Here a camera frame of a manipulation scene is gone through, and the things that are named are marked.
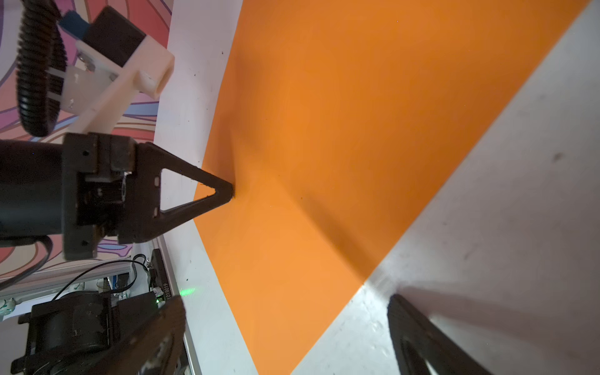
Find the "orange paper sheet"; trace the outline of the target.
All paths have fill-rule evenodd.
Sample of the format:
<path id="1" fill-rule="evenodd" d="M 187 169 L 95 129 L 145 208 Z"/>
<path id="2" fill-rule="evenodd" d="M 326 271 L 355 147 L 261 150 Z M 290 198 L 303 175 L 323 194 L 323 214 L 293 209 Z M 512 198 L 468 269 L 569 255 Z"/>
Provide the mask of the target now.
<path id="1" fill-rule="evenodd" d="M 586 7 L 246 1 L 195 220 L 256 370 L 289 374 Z"/>

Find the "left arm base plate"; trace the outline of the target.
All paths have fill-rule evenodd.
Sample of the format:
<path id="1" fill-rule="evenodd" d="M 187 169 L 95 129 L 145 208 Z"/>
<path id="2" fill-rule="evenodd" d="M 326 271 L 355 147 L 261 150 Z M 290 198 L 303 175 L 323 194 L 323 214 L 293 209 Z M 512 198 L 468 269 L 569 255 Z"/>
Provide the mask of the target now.
<path id="1" fill-rule="evenodd" d="M 66 374 L 116 346 L 157 311 L 154 292 L 117 302 L 99 292 L 71 292 L 37 304 L 15 319 L 17 330 L 27 329 L 20 342 L 17 333 L 3 332 L 1 353 L 17 352 L 1 373 Z"/>

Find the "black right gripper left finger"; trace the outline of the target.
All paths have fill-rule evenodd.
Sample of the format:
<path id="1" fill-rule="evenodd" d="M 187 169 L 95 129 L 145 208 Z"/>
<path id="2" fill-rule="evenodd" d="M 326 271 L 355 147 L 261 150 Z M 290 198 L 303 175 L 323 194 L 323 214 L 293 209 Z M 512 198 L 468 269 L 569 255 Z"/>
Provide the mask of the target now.
<path id="1" fill-rule="evenodd" d="M 186 311 L 180 296 L 93 365 L 94 374 L 175 374 L 184 349 Z"/>

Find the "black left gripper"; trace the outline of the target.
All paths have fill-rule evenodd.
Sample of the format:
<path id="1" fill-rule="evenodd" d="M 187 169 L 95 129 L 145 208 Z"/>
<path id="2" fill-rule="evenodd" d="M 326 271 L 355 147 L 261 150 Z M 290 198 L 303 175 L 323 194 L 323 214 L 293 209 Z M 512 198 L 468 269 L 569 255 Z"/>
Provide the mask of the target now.
<path id="1" fill-rule="evenodd" d="M 153 143 L 69 133 L 62 143 L 63 256 L 95 258 L 106 237 L 117 236 L 121 244 L 148 242 L 233 195 L 230 182 Z"/>

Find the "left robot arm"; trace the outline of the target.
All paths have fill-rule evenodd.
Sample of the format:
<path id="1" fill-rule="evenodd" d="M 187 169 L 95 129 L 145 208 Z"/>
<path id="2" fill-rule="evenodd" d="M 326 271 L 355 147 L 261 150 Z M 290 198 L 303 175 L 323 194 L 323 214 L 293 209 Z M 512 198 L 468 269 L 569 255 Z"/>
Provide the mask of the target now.
<path id="1" fill-rule="evenodd" d="M 30 141 L 1 143 L 1 245 L 62 236 L 68 261 L 99 242 L 148 242 L 228 203 L 233 185 L 151 143 L 115 135 L 134 97 L 159 98 L 174 57 L 106 6 L 91 22 L 54 1 L 25 1 L 17 113 Z"/>

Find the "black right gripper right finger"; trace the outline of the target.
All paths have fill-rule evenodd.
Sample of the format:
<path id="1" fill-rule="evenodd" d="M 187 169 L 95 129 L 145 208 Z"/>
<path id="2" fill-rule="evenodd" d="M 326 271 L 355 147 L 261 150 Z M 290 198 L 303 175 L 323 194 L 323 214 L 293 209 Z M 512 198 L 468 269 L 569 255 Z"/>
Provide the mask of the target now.
<path id="1" fill-rule="evenodd" d="M 390 298 L 387 319 L 400 373 L 489 373 L 401 295 Z"/>

